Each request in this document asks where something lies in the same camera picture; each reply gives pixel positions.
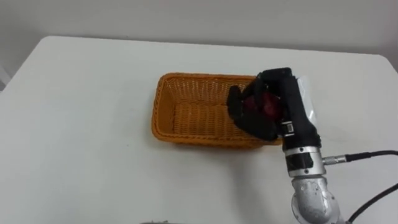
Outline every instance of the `basket rim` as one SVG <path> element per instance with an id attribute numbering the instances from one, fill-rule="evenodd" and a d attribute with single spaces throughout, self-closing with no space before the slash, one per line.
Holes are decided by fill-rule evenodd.
<path id="1" fill-rule="evenodd" d="M 219 78 L 219 79 L 235 79 L 235 80 L 253 80 L 255 76 L 253 75 L 225 75 L 225 74 L 210 74 L 210 73 L 185 73 L 185 72 L 170 72 L 166 73 L 165 75 L 161 76 L 156 88 L 154 106 L 152 109 L 152 119 L 151 119 L 151 130 L 152 134 L 159 140 L 163 141 L 176 141 L 182 143 L 192 143 L 192 140 L 197 139 L 201 142 L 206 142 L 207 144 L 211 145 L 232 145 L 236 144 L 238 146 L 247 146 L 247 147 L 258 147 L 263 145 L 276 145 L 280 144 L 280 141 L 276 140 L 274 142 L 267 142 L 263 141 L 262 139 L 256 139 L 255 137 L 216 137 L 216 136 L 203 136 L 203 135 L 192 135 L 192 134 L 172 134 L 172 133 L 164 133 L 159 129 L 158 126 L 158 107 L 160 103 L 160 93 L 162 92 L 165 83 L 168 79 L 171 78 L 194 78 L 194 79 L 202 79 L 202 78 Z M 222 144 L 220 141 L 228 141 L 227 144 Z"/>

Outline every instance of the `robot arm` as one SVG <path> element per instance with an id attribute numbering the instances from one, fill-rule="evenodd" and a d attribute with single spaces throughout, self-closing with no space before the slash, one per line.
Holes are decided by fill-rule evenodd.
<path id="1" fill-rule="evenodd" d="M 264 116 L 267 106 L 263 94 L 272 93 L 279 99 L 282 116 Z M 245 108 L 246 98 L 254 96 L 256 107 Z M 313 119 L 307 114 L 299 83 L 289 68 L 266 70 L 241 93 L 232 86 L 228 95 L 228 113 L 237 127 L 264 139 L 283 140 L 283 152 L 295 193 L 292 211 L 301 224 L 343 224 L 336 198 L 328 191 L 326 170 L 321 155 L 321 139 Z"/>

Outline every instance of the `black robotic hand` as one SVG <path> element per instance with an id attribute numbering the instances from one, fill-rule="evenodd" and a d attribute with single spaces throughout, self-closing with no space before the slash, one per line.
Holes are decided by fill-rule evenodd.
<path id="1" fill-rule="evenodd" d="M 280 107 L 280 102 L 266 101 L 265 94 L 272 94 L 280 98 L 280 80 L 291 77 L 290 68 L 277 68 L 259 73 L 243 91 L 238 86 L 229 89 L 227 105 L 228 114 L 234 124 L 248 134 L 266 141 L 273 141 L 280 133 L 279 121 L 275 117 L 267 116 L 264 111 L 268 106 Z M 253 100 L 254 107 L 245 106 L 245 101 Z"/>
<path id="2" fill-rule="evenodd" d="M 277 105 L 267 105 L 275 104 L 275 101 L 266 101 L 264 94 L 276 97 Z M 250 97 L 254 98 L 253 108 L 245 104 Z M 317 129 L 305 113 L 299 84 L 290 68 L 265 70 L 243 91 L 238 86 L 231 86 L 227 106 L 234 124 L 254 137 L 273 141 L 281 136 L 284 149 L 321 146 Z M 267 106 L 280 107 L 280 117 L 265 113 Z"/>

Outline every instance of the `wicker basket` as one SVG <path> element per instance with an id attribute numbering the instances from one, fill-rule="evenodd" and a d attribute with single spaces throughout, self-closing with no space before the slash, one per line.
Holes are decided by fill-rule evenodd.
<path id="1" fill-rule="evenodd" d="M 243 89 L 253 79 L 245 75 L 164 75 L 156 89 L 152 133 L 162 141 L 202 146 L 252 149 L 280 144 L 246 134 L 228 116 L 230 86 Z"/>

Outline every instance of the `black cable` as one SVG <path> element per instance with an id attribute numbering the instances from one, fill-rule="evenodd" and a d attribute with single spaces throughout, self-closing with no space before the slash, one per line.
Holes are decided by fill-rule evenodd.
<path id="1" fill-rule="evenodd" d="M 357 153 L 357 154 L 347 154 L 345 156 L 346 156 L 347 162 L 351 162 L 351 161 L 360 160 L 360 159 L 367 159 L 367 158 L 374 157 L 374 156 L 386 156 L 386 155 L 398 156 L 398 151 L 386 150 L 386 151 L 377 151 L 377 152 L 362 152 L 362 153 Z M 364 205 L 362 205 L 359 209 L 357 209 L 357 211 L 354 212 L 353 215 L 348 219 L 348 222 L 353 223 L 354 220 L 360 214 L 362 214 L 367 208 L 369 208 L 372 204 L 376 203 L 378 200 L 393 193 L 396 190 L 398 190 L 398 184 L 395 184 L 392 187 L 386 189 L 385 191 L 379 193 L 378 195 L 373 197 L 371 200 L 366 202 Z"/>
<path id="2" fill-rule="evenodd" d="M 393 193 L 398 189 L 398 184 L 395 184 L 394 186 L 386 189 L 385 191 L 379 193 L 376 195 L 374 198 L 366 202 L 364 205 L 362 205 L 356 212 L 353 213 L 353 215 L 348 219 L 349 223 L 352 223 L 360 214 L 362 214 L 367 208 L 369 208 L 372 204 L 377 202 L 378 200 L 382 199 L 383 197 L 387 196 L 390 193 Z"/>
<path id="3" fill-rule="evenodd" d="M 347 162 L 356 161 L 360 159 L 369 159 L 374 156 L 386 156 L 386 155 L 396 155 L 398 156 L 398 151 L 394 150 L 385 150 L 385 151 L 377 151 L 377 152 L 362 152 L 356 154 L 347 154 L 346 160 Z"/>

